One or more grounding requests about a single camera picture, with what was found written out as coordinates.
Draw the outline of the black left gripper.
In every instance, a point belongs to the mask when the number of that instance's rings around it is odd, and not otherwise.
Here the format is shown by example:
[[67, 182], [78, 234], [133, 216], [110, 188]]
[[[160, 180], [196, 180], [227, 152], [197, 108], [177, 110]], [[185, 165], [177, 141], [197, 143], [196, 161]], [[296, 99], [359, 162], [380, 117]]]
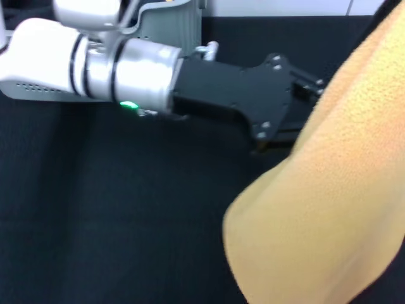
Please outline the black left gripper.
[[325, 81], [271, 54], [251, 68], [186, 57], [172, 91], [172, 111], [241, 124], [252, 152], [291, 148], [303, 125], [281, 125], [293, 95], [318, 99]]

